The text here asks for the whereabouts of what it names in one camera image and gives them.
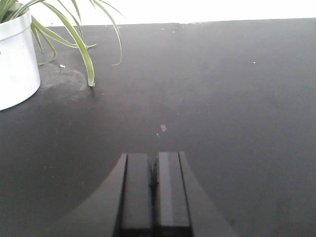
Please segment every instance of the plant leaf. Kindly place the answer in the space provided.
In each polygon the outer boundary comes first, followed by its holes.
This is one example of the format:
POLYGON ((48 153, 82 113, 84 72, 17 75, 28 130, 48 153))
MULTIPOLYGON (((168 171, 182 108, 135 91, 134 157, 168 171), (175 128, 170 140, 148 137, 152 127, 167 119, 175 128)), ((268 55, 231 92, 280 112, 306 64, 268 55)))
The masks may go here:
POLYGON ((12 20, 16 17, 18 17, 24 10, 26 10, 28 7, 36 4, 36 3, 39 3, 41 1, 45 1, 45 0, 31 0, 29 1, 28 3, 22 5, 21 7, 19 7, 18 9, 16 9, 14 12, 12 12, 7 18, 5 21, 9 21, 9 20, 12 20))
POLYGON ((33 35, 34 35, 34 38, 35 38, 36 42, 39 45, 39 48, 40 48, 41 52, 44 53, 44 50, 43 50, 42 44, 40 42, 40 38, 39 38, 39 35, 38 35, 38 32, 37 32, 36 26, 34 25, 34 23, 31 24, 31 30, 33 32, 33 35))
POLYGON ((105 9, 105 7, 99 3, 97 0, 92 0, 94 1, 94 3, 108 16, 108 18, 111 20, 113 26, 114 26, 114 29, 115 29, 115 32, 117 34, 117 37, 118 37, 118 42, 119 42, 119 48, 120 48, 120 58, 119 58, 119 63, 116 63, 116 64, 112 64, 113 66, 115 65, 118 65, 121 63, 122 61, 122 40, 121 40, 121 36, 120 36, 120 33, 119 33, 119 28, 118 26, 116 25, 113 17, 110 15, 110 13, 105 9))
POLYGON ((61 3, 60 0, 57 0, 62 7, 68 12, 68 14, 72 17, 72 19, 74 20, 75 24, 77 25, 79 32, 80 32, 80 36, 82 37, 82 30, 81 30, 81 25, 79 24, 78 20, 75 18, 75 16, 61 3))
POLYGON ((53 11, 58 18, 63 22, 63 24, 65 25, 66 29, 68 30, 69 34, 74 38, 74 40, 76 41, 78 47, 79 47, 79 51, 82 55, 82 58, 84 60, 85 63, 85 67, 87 69, 87 75, 88 75, 88 84, 89 86, 94 86, 95 85, 95 81, 94 81, 94 69, 93 69, 93 63, 92 60, 90 58, 90 55, 86 49, 86 45, 84 44, 84 42, 82 41, 80 35, 78 34, 78 32, 75 30, 75 28, 71 25, 71 23, 69 22, 69 20, 58 10, 56 9, 54 6, 46 3, 46 2, 42 2, 42 4, 44 4, 45 6, 47 6, 51 11, 53 11))
MULTIPOLYGON (((40 22, 38 22, 35 17, 32 16, 32 22, 36 25, 37 28, 39 28, 43 33, 45 33, 47 36, 49 36, 50 38, 64 44, 67 45, 71 48, 78 48, 78 45, 76 43, 70 43, 67 40, 65 40, 64 38, 62 38, 60 35, 58 35, 57 33, 51 31, 50 29, 46 28, 45 26, 43 26, 40 22)), ((91 48, 93 46, 96 46, 96 44, 93 45, 86 45, 86 48, 91 48)))
POLYGON ((78 17, 79 17, 79 20, 80 20, 80 22, 81 22, 81 16, 80 16, 80 11, 79 11, 77 2, 76 2, 76 0, 71 0, 71 1, 73 2, 73 5, 74 5, 74 7, 75 7, 75 9, 76 9, 76 12, 77 12, 77 15, 78 15, 78 17))
POLYGON ((106 1, 103 1, 103 0, 98 0, 98 1, 100 1, 100 2, 102 2, 102 3, 104 3, 104 4, 108 5, 108 6, 110 6, 110 7, 113 8, 118 14, 120 14, 122 17, 124 17, 124 18, 126 19, 126 17, 125 17, 119 10, 117 10, 115 7, 113 7, 112 5, 110 5, 109 3, 107 3, 106 1))
POLYGON ((4 5, 2 8, 2 5, 0 5, 0 23, 2 22, 4 16, 7 14, 7 12, 10 10, 10 8, 15 4, 17 0, 8 0, 8 1, 3 1, 2 4, 4 5))
POLYGON ((50 42, 50 40, 46 37, 46 35, 45 35, 40 29, 38 29, 38 28, 36 28, 36 29, 39 31, 39 33, 40 33, 41 36, 44 38, 44 40, 46 41, 46 43, 47 43, 48 46, 50 47, 51 51, 53 52, 53 56, 52 56, 50 59, 48 59, 46 62, 40 63, 40 65, 45 65, 45 64, 50 63, 50 62, 52 62, 52 61, 55 60, 55 58, 56 58, 56 56, 57 56, 57 51, 56 51, 54 45, 53 45, 53 44, 50 42))

